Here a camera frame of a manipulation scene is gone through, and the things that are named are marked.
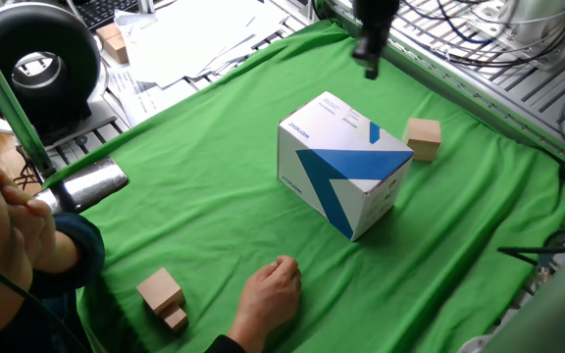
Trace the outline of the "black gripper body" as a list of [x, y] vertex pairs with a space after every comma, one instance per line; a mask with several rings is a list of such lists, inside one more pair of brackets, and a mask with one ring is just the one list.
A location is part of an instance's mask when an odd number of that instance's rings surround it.
[[399, 0], [353, 0], [353, 13], [362, 24], [360, 50], [382, 50], [391, 23], [400, 6]]

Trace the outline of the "person's right hand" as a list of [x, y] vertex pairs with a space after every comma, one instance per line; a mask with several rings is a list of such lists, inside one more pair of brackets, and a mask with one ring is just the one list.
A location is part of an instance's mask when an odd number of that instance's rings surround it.
[[245, 352], [262, 352], [268, 335], [294, 318], [300, 295], [296, 260], [279, 256], [246, 281], [227, 337]]

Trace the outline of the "person's left hand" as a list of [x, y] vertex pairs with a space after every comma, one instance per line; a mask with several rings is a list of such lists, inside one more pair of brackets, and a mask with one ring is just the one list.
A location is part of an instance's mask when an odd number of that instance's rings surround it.
[[12, 226], [23, 236], [32, 266], [47, 274], [60, 274], [80, 260], [80, 250], [66, 234], [56, 230], [49, 206], [32, 198], [0, 170], [0, 192], [9, 208]]

